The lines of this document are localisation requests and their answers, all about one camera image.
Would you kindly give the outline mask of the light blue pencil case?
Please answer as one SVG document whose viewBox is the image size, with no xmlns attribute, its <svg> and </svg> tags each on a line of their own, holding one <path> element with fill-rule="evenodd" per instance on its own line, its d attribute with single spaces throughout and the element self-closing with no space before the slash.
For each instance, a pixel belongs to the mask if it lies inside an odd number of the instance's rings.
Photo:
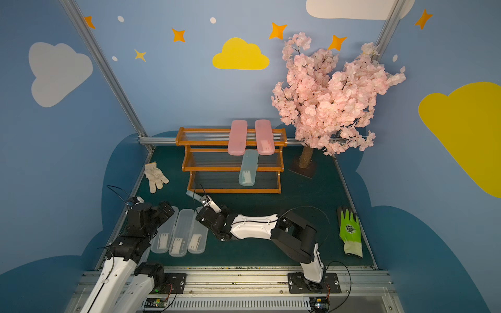
<svg viewBox="0 0 501 313">
<path fill-rule="evenodd" d="M 242 158 L 238 182 L 241 186 L 254 186 L 258 169 L 259 153 L 257 150 L 248 149 Z"/>
<path fill-rule="evenodd" d="M 186 195 L 190 196 L 194 201 L 197 201 L 197 202 L 201 202 L 202 201 L 202 198 L 203 196 L 191 191 L 191 190 L 188 190 L 186 192 Z"/>
</svg>

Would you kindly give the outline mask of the pink pencil case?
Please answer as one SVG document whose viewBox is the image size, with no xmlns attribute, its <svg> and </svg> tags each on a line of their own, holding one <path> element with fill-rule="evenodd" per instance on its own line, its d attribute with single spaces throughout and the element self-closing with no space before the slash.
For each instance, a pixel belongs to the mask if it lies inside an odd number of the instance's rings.
<svg viewBox="0 0 501 313">
<path fill-rule="evenodd" d="M 241 156 L 245 154 L 247 145 L 247 128 L 248 124 L 245 120 L 232 121 L 227 147 L 229 155 Z"/>
<path fill-rule="evenodd" d="M 275 143 L 271 122 L 266 119 L 260 119 L 256 120 L 254 126 L 258 153 L 265 156 L 274 154 Z"/>
</svg>

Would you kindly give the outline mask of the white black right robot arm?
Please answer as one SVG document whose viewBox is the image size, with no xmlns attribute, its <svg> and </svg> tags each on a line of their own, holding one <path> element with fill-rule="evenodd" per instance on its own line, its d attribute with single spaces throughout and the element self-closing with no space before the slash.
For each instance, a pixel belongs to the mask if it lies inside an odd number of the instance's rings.
<svg viewBox="0 0 501 313">
<path fill-rule="evenodd" d="M 271 241 L 301 265 L 306 280 L 320 284 L 324 279 L 325 266 L 320 257 L 317 229 L 291 209 L 269 216 L 245 216 L 231 213 L 225 207 L 215 211 L 210 206 L 203 206 L 196 221 L 219 241 Z"/>
</svg>

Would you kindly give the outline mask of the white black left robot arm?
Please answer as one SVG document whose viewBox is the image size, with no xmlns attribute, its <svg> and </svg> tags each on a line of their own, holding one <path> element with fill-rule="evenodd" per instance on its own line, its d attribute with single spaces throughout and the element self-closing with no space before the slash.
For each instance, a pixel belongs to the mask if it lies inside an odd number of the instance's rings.
<svg viewBox="0 0 501 313">
<path fill-rule="evenodd" d="M 125 233 L 106 248 L 103 269 L 82 312 L 137 312 L 148 294 L 169 285 L 162 264 L 141 263 L 140 259 L 159 227 L 174 213 L 167 202 L 132 206 Z"/>
</svg>

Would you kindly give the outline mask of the clear pencil case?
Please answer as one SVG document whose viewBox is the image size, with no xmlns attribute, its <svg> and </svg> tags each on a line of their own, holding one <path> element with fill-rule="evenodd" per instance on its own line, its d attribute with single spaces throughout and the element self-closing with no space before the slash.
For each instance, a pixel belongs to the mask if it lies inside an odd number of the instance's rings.
<svg viewBox="0 0 501 313">
<path fill-rule="evenodd" d="M 202 254 L 206 250 L 207 234 L 208 229 L 197 220 L 194 220 L 188 246 L 188 251 L 191 254 Z"/>
<path fill-rule="evenodd" d="M 193 209 L 183 209 L 179 212 L 169 250 L 170 256 L 180 258 L 187 254 L 195 216 Z"/>
<path fill-rule="evenodd" d="M 173 210 L 174 214 L 158 228 L 156 236 L 151 241 L 151 251 L 155 254 L 164 254 L 170 249 L 172 236 L 179 215 L 179 209 L 177 207 L 173 207 Z"/>
<path fill-rule="evenodd" d="M 141 259 L 138 261 L 138 265 L 140 265 L 141 263 L 143 262 L 147 262 L 148 258 L 149 258 L 149 255 L 150 255 L 150 252 L 151 252 L 151 248 L 147 248 L 145 250 L 145 252 L 142 254 L 142 257 Z"/>
</svg>

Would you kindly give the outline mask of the clear pencil case far left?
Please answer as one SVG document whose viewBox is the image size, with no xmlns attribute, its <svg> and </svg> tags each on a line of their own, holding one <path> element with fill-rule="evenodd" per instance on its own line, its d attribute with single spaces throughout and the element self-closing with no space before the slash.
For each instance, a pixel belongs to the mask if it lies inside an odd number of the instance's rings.
<svg viewBox="0 0 501 313">
<path fill-rule="evenodd" d="M 147 248 L 145 250 L 145 252 L 142 254 L 142 257 L 141 259 L 138 261 L 138 265 L 140 265 L 141 263 L 143 262 L 147 262 L 148 258 L 149 258 L 149 255 L 150 255 L 150 252 L 151 252 L 151 248 Z"/>
</svg>

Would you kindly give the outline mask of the orange three-tier shelf rack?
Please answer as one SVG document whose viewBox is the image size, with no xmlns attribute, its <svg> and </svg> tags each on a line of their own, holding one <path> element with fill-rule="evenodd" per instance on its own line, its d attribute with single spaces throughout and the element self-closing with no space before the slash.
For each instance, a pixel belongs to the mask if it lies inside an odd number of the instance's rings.
<svg viewBox="0 0 501 313">
<path fill-rule="evenodd" d="M 194 192 L 204 188 L 208 193 L 280 194 L 286 130 L 273 130 L 273 153 L 258 157 L 253 186 L 243 186 L 239 182 L 244 156 L 228 153 L 229 137 L 230 129 L 179 129 L 176 145 L 185 148 L 181 168 L 190 173 L 187 189 Z"/>
</svg>

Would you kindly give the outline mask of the beige knit work glove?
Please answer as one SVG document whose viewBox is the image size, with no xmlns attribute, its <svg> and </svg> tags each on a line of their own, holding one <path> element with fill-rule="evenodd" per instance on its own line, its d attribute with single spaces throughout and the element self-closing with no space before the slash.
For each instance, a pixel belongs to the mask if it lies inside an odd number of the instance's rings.
<svg viewBox="0 0 501 313">
<path fill-rule="evenodd" d="M 156 162 L 148 163 L 144 166 L 144 175 L 149 181 L 151 194 L 156 193 L 157 190 L 162 189 L 164 185 L 169 183 L 169 179 L 157 167 Z"/>
</svg>

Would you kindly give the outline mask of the left green circuit board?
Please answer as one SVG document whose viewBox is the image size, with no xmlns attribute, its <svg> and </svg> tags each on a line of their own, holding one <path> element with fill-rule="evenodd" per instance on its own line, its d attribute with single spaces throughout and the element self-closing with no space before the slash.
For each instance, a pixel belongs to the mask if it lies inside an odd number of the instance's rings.
<svg viewBox="0 0 501 313">
<path fill-rule="evenodd" d="M 166 298 L 147 298 L 144 301 L 143 309 L 155 309 L 155 310 L 164 310 L 167 308 L 169 302 Z"/>
</svg>

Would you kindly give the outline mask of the right circuit board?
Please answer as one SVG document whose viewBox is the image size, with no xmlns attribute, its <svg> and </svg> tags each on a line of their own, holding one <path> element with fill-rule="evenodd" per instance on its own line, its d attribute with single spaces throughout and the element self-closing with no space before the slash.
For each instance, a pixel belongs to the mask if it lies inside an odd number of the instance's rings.
<svg viewBox="0 0 501 313">
<path fill-rule="evenodd" d="M 309 306 L 310 313 L 327 313 L 330 309 L 330 301 L 325 297 L 311 297 Z"/>
</svg>

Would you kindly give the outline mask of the green black work glove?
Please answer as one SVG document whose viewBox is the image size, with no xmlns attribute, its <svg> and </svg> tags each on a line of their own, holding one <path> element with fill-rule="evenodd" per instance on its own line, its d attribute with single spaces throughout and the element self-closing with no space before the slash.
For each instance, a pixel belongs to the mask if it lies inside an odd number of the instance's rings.
<svg viewBox="0 0 501 313">
<path fill-rule="evenodd" d="M 363 257 L 361 226 L 358 216 L 349 207 L 338 207 L 339 237 L 344 243 L 344 253 Z"/>
</svg>

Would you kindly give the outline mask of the pink blossom artificial tree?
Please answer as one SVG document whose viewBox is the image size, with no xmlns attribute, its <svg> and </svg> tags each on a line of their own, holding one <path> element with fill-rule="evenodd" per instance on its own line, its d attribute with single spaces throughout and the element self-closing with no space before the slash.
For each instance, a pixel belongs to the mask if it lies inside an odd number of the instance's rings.
<svg viewBox="0 0 501 313">
<path fill-rule="evenodd" d="M 366 150 L 374 145 L 375 133 L 362 135 L 374 117 L 377 96 L 405 81 L 405 68 L 396 74 L 386 71 L 377 61 L 377 46 L 366 43 L 351 62 L 336 70 L 339 57 L 331 50 L 319 49 L 305 54 L 311 38 L 304 32 L 290 37 L 284 44 L 283 59 L 288 69 L 286 82 L 278 82 L 272 105 L 285 125 L 295 127 L 295 139 L 303 151 L 291 171 L 312 178 L 316 166 L 314 150 L 327 156 L 349 148 Z"/>
</svg>

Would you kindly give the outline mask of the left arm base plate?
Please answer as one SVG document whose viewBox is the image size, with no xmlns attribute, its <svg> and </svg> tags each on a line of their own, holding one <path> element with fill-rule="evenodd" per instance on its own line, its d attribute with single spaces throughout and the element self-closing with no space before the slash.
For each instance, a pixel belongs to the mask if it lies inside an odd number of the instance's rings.
<svg viewBox="0 0 501 313">
<path fill-rule="evenodd" d="M 156 275 L 154 288 L 150 294 L 183 294 L 186 286 L 186 273 L 164 273 Z"/>
</svg>

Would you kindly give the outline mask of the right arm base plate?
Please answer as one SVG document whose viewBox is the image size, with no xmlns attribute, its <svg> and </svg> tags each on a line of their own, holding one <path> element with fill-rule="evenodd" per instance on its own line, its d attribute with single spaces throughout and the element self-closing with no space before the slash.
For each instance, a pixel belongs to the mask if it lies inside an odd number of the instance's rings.
<svg viewBox="0 0 501 313">
<path fill-rule="evenodd" d="M 341 293 L 341 286 L 337 274 L 326 273 L 320 283 L 307 280 L 302 272 L 293 272 L 287 275 L 290 293 Z"/>
</svg>

